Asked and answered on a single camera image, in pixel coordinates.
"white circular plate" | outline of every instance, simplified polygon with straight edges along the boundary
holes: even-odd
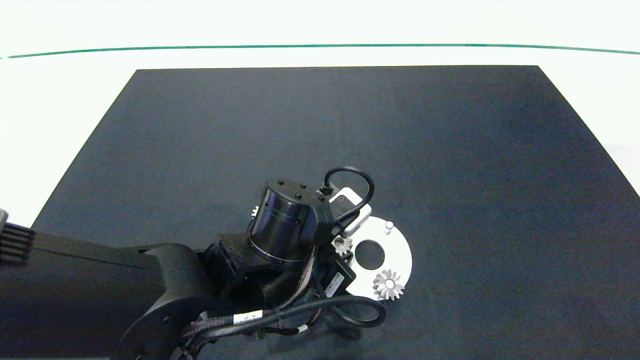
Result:
[[[387,221],[369,217],[362,226],[351,235],[353,241],[354,259],[351,260],[351,269],[356,273],[356,279],[347,287],[347,291],[352,295],[368,297],[373,300],[380,300],[374,292],[373,281],[382,270],[391,270],[400,276],[398,283],[406,287],[406,283],[411,277],[411,268],[413,265],[411,258],[411,249],[406,239],[395,226],[387,234],[388,231],[385,224]],[[385,260],[382,265],[375,270],[368,270],[358,264],[358,252],[356,248],[358,244],[372,240],[378,243],[385,252]]]

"small gear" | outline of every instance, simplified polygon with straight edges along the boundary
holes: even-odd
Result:
[[[335,251],[338,253],[338,255],[343,256],[351,250],[351,247],[353,246],[353,240],[351,240],[351,238],[345,239],[341,236],[336,236],[331,244],[333,244],[333,247],[335,247]]]
[[[400,299],[404,285],[399,282],[400,276],[396,275],[396,272],[391,272],[391,269],[382,270],[373,280],[373,289],[378,294],[379,300]]]

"black cylindrical motor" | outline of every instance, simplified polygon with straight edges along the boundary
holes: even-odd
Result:
[[[288,264],[304,261],[314,245],[330,239],[335,219],[329,200],[307,186],[285,179],[269,180],[249,243],[265,259]]]

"white label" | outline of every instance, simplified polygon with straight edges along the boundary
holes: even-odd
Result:
[[[259,318],[262,318],[262,310],[256,310],[250,313],[234,314],[234,325],[237,323],[249,322],[251,320]]]
[[[332,297],[333,294],[335,294],[335,290],[338,290],[338,287],[340,286],[340,284],[342,284],[343,280],[344,280],[344,276],[342,274],[340,273],[335,274],[335,276],[333,277],[333,280],[329,282],[329,286],[327,286],[326,290],[324,291],[326,296]]]

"circular hole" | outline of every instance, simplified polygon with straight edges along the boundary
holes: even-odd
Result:
[[[353,252],[358,264],[367,270],[375,270],[385,262],[385,251],[373,240],[364,240]]]

